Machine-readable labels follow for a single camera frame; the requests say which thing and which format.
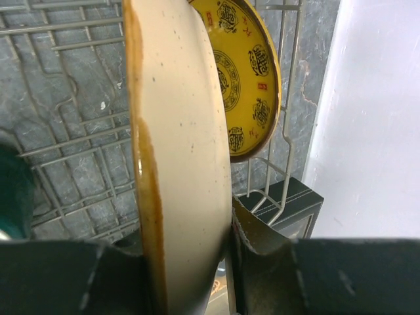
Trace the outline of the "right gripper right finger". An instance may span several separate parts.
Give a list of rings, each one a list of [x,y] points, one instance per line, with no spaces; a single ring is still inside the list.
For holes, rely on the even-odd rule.
[[[232,201],[233,314],[418,314],[417,239],[294,239]]]

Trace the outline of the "yellow patterned small plate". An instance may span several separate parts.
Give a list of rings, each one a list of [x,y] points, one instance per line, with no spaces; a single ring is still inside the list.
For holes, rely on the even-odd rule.
[[[260,152],[280,116],[280,65],[272,38],[249,1],[191,1],[205,24],[219,75],[230,160]]]

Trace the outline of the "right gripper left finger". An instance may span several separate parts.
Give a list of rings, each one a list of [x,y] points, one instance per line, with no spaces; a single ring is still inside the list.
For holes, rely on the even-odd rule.
[[[2,314],[151,314],[141,255],[95,241],[2,241]]]

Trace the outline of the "cream bird plate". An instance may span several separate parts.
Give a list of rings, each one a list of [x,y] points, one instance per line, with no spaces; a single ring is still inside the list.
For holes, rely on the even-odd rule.
[[[203,314],[232,221],[224,104],[186,1],[124,1],[131,143],[155,314]]]

